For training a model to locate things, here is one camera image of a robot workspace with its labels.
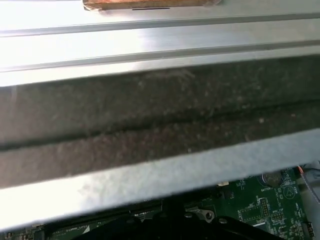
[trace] black cable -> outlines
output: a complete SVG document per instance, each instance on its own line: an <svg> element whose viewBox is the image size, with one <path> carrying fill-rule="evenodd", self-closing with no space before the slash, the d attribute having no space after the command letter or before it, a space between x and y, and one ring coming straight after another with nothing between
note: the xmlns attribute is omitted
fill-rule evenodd
<svg viewBox="0 0 320 240"><path fill-rule="evenodd" d="M301 175L306 187L309 189L309 191L311 192L312 196L314 197L315 201L320 205L320 199L317 196L317 194L314 191L314 189L312 188L312 186L310 185L310 183L309 183L308 179L306 178L305 174L301 173L300 175Z"/></svg>

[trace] red wire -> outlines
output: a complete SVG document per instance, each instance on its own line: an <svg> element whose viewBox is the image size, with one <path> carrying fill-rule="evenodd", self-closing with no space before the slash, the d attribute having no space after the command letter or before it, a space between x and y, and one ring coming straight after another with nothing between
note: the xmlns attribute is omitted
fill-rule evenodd
<svg viewBox="0 0 320 240"><path fill-rule="evenodd" d="M302 169L302 167L300 167L300 166L297 166L298 167L298 169L299 169L299 172L301 173L301 174L303 174L304 173L304 170Z"/></svg>

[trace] electronic component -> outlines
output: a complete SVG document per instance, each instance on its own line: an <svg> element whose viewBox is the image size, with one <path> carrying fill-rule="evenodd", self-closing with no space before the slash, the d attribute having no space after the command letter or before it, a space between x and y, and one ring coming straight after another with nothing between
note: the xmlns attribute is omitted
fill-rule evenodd
<svg viewBox="0 0 320 240"><path fill-rule="evenodd" d="M269 217L269 208L268 208L268 202L266 198L260 198L260 207L261 207L261 212L263 214L264 218Z"/></svg>
<svg viewBox="0 0 320 240"><path fill-rule="evenodd" d="M312 225L311 222L304 221L301 223L301 225L302 225L302 229L305 237L307 237L308 239L313 239L316 236L314 226Z"/></svg>
<svg viewBox="0 0 320 240"><path fill-rule="evenodd" d="M286 169L273 177L268 173L264 175L264 181L261 175L252 176L231 181L222 187L214 186L177 197L184 203L187 212L207 223L220 216L228 216L284 239L301 239L307 234L313 236L312 225L307 224L294 170ZM0 240L72 240L116 217L134 216L141 221L151 220L161 210L162 201L159 199L106 211L94 217L67 220L63 224L23 228L12 232L14 239L5 239L9 236L8 232L0 233Z"/></svg>
<svg viewBox="0 0 320 240"><path fill-rule="evenodd" d="M271 214L271 220L272 220L273 222L275 222L275 221L281 221L282 219L284 219L284 214L283 214L283 212L277 212L277 213Z"/></svg>
<svg viewBox="0 0 320 240"><path fill-rule="evenodd" d="M39 230L33 233L33 240L45 240L45 231Z"/></svg>
<svg viewBox="0 0 320 240"><path fill-rule="evenodd" d="M266 185L273 188L280 187L283 181L281 171L264 173L262 174L261 178Z"/></svg>

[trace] black plastic part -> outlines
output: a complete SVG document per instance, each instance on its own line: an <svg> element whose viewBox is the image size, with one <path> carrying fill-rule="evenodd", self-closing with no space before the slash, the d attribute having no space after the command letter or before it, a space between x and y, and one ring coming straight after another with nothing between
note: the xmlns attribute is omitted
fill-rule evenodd
<svg viewBox="0 0 320 240"><path fill-rule="evenodd" d="M280 240L281 238L231 217L220 216L211 223L185 212L178 201L164 200L163 211L141 222L122 217L82 234L73 240Z"/></svg>

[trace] wire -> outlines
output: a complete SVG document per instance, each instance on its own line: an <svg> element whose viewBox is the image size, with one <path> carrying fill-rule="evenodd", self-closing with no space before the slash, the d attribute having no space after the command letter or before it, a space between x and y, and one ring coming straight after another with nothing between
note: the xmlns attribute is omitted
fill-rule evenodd
<svg viewBox="0 0 320 240"><path fill-rule="evenodd" d="M304 173L304 170L302 169L302 167L297 166L301 175L301 178L303 179L306 187L309 189L309 191L311 192L312 196L314 197L315 201L320 205L320 199L317 196L316 192L314 191L314 189L312 188L312 186L310 185L308 179L306 178L306 175Z"/></svg>
<svg viewBox="0 0 320 240"><path fill-rule="evenodd" d="M298 166L298 169L299 169L300 174L304 173L304 170L302 169L302 167Z"/></svg>

